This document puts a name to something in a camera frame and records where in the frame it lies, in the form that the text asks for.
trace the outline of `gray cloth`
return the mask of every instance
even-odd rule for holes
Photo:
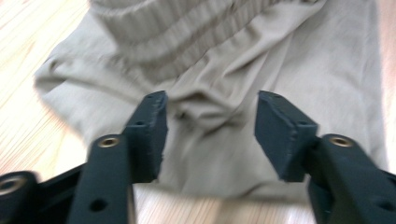
[[[254,138],[259,90],[387,168],[374,0],[91,3],[35,86],[87,144],[120,133],[144,95],[167,91],[161,186],[304,201],[304,184],[279,182]]]

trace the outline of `screw hole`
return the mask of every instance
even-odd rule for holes
[[[24,185],[26,179],[23,176],[13,176],[0,182],[0,196],[14,192]]]
[[[101,212],[106,209],[108,203],[103,199],[96,199],[90,205],[90,209],[93,212]]]
[[[105,138],[102,140],[98,146],[99,147],[114,147],[119,144],[119,139],[118,138]]]
[[[352,147],[352,142],[342,137],[332,137],[330,142],[339,147]]]
[[[376,206],[378,206],[379,208],[382,208],[384,210],[390,211],[390,212],[394,212],[396,211],[395,206],[388,201],[387,199],[383,198],[383,197],[374,197],[372,199],[372,203],[374,203]]]

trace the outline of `wood grain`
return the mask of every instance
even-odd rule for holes
[[[395,148],[396,2],[379,5],[387,143]],[[81,0],[0,1],[0,175],[32,170],[47,180],[85,161],[79,137],[39,101],[33,73],[87,9]],[[139,223],[314,223],[297,204],[193,198],[148,185],[134,193]]]

